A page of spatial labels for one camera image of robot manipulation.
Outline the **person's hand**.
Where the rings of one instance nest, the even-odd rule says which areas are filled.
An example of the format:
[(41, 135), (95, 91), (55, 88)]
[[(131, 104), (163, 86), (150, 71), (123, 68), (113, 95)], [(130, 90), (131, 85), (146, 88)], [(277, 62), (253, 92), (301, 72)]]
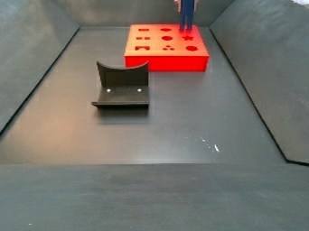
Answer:
[[(175, 4), (178, 5), (178, 11), (180, 11), (180, 0), (174, 0)], [(194, 11), (196, 9), (196, 5), (199, 3), (199, 0), (194, 0)]]

